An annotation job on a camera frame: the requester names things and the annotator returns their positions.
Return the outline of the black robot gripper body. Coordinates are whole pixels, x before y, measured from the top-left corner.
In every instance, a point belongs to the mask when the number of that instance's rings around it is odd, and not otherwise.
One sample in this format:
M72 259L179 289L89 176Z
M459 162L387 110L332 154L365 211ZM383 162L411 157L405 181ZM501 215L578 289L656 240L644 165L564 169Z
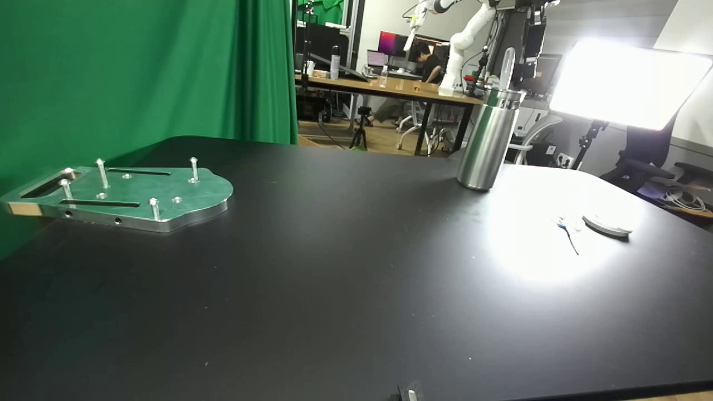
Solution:
M499 0L498 12L503 16L503 30L514 31L543 31L547 12L558 7L559 0Z

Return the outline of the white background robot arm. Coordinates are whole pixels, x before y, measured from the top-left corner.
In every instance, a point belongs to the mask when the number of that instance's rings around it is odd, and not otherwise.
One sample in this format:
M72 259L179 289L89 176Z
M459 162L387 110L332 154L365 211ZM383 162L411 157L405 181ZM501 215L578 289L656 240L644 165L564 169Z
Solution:
M404 14L411 26L404 50L412 48L429 14L445 14L457 3L459 0L416 0ZM527 68L527 70L535 68L542 52L542 42L543 42L543 31L547 31L547 10L555 7L558 3L559 0L479 0L479 10L470 16L465 26L448 41L450 59L448 59L440 91L444 97L450 97L461 85L461 68L465 65L465 50L476 42L478 34L488 22L496 22L498 17L509 21L517 12L527 14L523 45L522 45L522 52L512 55L512 63L506 68L506 72L499 75L499 83L511 85L520 68Z

